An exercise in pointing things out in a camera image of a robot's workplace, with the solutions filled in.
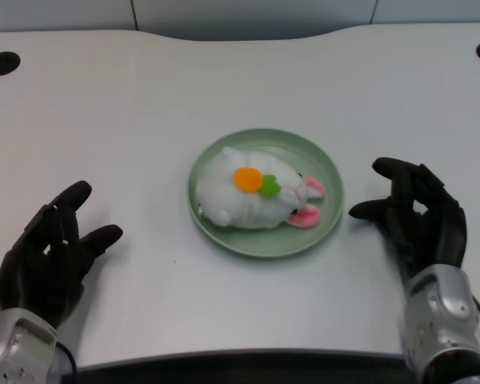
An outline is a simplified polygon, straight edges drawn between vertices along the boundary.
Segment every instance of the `plate rim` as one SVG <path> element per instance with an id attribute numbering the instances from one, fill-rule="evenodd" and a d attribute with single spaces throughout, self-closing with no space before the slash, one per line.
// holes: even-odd
<path id="1" fill-rule="evenodd" d="M 192 175 L 192 173 L 194 172 L 194 168 L 197 164 L 197 162 L 199 161 L 199 159 L 201 158 L 201 156 L 204 155 L 205 152 L 208 151 L 209 148 L 211 148 L 212 146 L 214 146 L 217 142 L 220 142 L 221 140 L 223 140 L 224 138 L 227 138 L 229 136 L 232 136 L 234 134 L 239 134 L 241 132 L 248 132 L 248 131 L 253 131 L 253 130 L 272 130 L 272 131 L 276 131 L 276 132 L 283 132 L 285 134 L 292 134 L 293 136 L 297 136 L 298 138 L 301 138 L 303 140 L 306 140 L 307 142 L 309 142 L 311 145 L 313 146 L 316 146 L 317 148 L 320 149 L 321 152 L 324 153 L 325 156 L 328 157 L 328 159 L 330 160 L 330 162 L 332 163 L 333 167 L 336 169 L 336 173 L 338 174 L 339 176 L 339 185 L 340 185 L 340 190 L 341 190 L 341 198 L 340 198 L 340 203 L 339 203 L 339 210 L 338 212 L 336 213 L 336 216 L 334 217 L 334 220 L 332 221 L 332 226 L 329 228 L 328 231 L 324 232 L 324 234 L 322 234 L 321 236 L 319 236 L 316 240 L 306 244 L 305 246 L 297 249 L 297 250 L 292 250 L 292 251 L 289 251 L 289 252 L 285 252 L 285 253 L 276 253 L 276 254 L 257 254 L 255 252 L 249 252 L 249 251 L 244 251 L 244 250 L 240 250 L 238 248 L 235 248 L 231 245 L 229 245 L 227 242 L 224 242 L 223 240 L 221 240 L 220 238 L 217 238 L 216 236 L 214 236 L 211 232 L 208 231 L 207 228 L 204 227 L 204 225 L 199 221 L 199 218 L 197 217 L 197 215 L 195 214 L 194 210 L 192 209 L 192 204 L 190 203 L 190 176 Z M 332 230 L 336 227 L 336 225 L 338 224 L 338 221 L 340 219 L 340 217 L 342 216 L 343 214 L 343 208 L 344 208 L 344 205 L 345 205 L 345 188 L 343 186 L 343 178 L 342 178 L 342 174 L 339 172 L 339 169 L 338 169 L 338 166 L 336 165 L 336 163 L 334 162 L 334 160 L 332 159 L 331 156 L 329 156 L 329 154 L 327 152 L 325 152 L 323 150 L 323 148 L 321 148 L 318 144 L 312 142 L 311 140 L 309 140 L 308 138 L 305 138 L 304 136 L 301 136 L 300 134 L 296 134 L 295 132 L 291 132 L 289 130 L 280 130 L 278 128 L 246 128 L 244 130 L 236 130 L 235 132 L 232 132 L 230 134 L 225 134 L 223 136 L 221 136 L 220 138 L 217 138 L 216 140 L 214 140 L 212 143 L 210 143 L 204 150 L 202 150 L 199 155 L 196 157 L 196 159 L 194 160 L 194 162 L 192 163 L 192 167 L 190 168 L 190 172 L 189 172 L 189 176 L 187 178 L 187 181 L 186 181 L 186 204 L 188 205 L 189 207 L 189 210 L 190 210 L 190 216 L 192 217 L 192 220 L 198 225 L 199 229 L 204 233 L 206 234 L 206 236 L 211 239 L 213 242 L 216 242 L 217 244 L 219 244 L 220 246 L 223 246 L 224 248 L 228 249 L 228 250 L 231 250 L 233 252 L 235 252 L 236 254 L 241 254 L 241 255 L 244 255 L 244 256 L 249 256 L 249 257 L 252 257 L 252 258 L 284 258 L 284 257 L 288 257 L 288 256 L 292 256 L 292 255 L 296 255 L 296 254 L 300 254 L 301 252 L 303 252 L 304 250 L 308 250 L 309 248 L 312 248 L 313 246 L 316 246 L 317 244 L 319 244 L 325 236 L 327 236 L 328 234 L 330 234 L 330 232 L 332 232 Z"/>

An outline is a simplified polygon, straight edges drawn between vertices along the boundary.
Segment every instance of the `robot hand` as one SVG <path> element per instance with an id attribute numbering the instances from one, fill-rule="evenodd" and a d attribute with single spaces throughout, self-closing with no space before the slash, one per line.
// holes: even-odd
<path id="1" fill-rule="evenodd" d="M 380 225 L 411 277 L 407 365 L 422 383 L 480 382 L 480 307 L 460 269 L 466 249 L 464 212 L 424 165 L 379 158 L 373 168 L 392 181 L 391 196 L 357 204 L 350 215 Z M 415 200 L 428 211 L 415 212 Z"/>
<path id="2" fill-rule="evenodd" d="M 391 180 L 391 196 L 357 204 L 350 216 L 379 224 L 411 277 L 433 264 L 460 268 L 466 250 L 466 219 L 444 184 L 423 164 L 378 158 L 372 167 Z M 414 200 L 428 211 L 415 212 Z"/>
<path id="3" fill-rule="evenodd" d="M 0 310 L 24 308 L 54 328 L 71 314 L 94 260 L 122 236 L 110 225 L 79 238 L 76 210 L 90 192 L 87 182 L 73 184 L 26 226 L 0 268 Z"/>
<path id="4" fill-rule="evenodd" d="M 55 330 L 74 310 L 96 257 L 122 236 L 104 226 L 80 239 L 76 210 L 89 197 L 77 182 L 43 206 L 6 253 L 0 268 L 0 384 L 42 384 L 59 346 Z"/>

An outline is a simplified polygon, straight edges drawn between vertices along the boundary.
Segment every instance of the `white stuffed rabbit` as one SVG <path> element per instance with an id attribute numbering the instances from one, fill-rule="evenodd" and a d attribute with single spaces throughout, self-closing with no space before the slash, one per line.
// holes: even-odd
<path id="1" fill-rule="evenodd" d="M 298 174 L 271 154 L 227 146 L 196 185 L 205 217 L 217 226 L 240 228 L 272 228 L 281 222 L 315 226 L 320 211 L 307 201 L 324 193 L 317 179 Z"/>

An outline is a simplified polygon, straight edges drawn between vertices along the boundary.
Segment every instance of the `round plate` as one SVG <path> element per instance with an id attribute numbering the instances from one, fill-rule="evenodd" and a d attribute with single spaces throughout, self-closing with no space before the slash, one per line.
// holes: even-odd
<path id="1" fill-rule="evenodd" d="M 310 174 L 326 186 L 326 196 L 313 200 L 321 213 L 320 223 L 313 228 L 297 228 L 282 223 L 267 230 L 244 230 L 220 227 L 201 217 L 195 198 L 197 180 L 210 168 L 211 161 L 224 146 L 244 151 L 273 154 L 301 174 Z M 242 130 L 220 138 L 199 156 L 192 166 L 187 198 L 192 218 L 218 244 L 248 256 L 276 258 L 296 254 L 322 240 L 338 222 L 343 208 L 343 183 L 338 169 L 327 154 L 309 140 L 283 130 Z"/>

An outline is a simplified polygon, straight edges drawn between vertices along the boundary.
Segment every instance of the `table surface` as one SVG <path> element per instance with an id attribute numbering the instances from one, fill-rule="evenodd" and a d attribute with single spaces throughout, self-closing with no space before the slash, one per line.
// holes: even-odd
<path id="1" fill-rule="evenodd" d="M 403 288 L 377 230 L 344 212 L 294 258 L 225 252 L 193 224 L 186 181 L 236 130 L 304 135 L 335 160 L 346 211 L 388 195 L 370 168 L 428 165 L 465 209 L 480 299 L 480 24 L 362 26 L 291 41 L 188 42 L 127 31 L 0 34 L 0 263 L 44 203 L 94 192 L 81 233 L 125 234 L 60 328 L 90 366 L 254 347 L 399 353 Z"/>

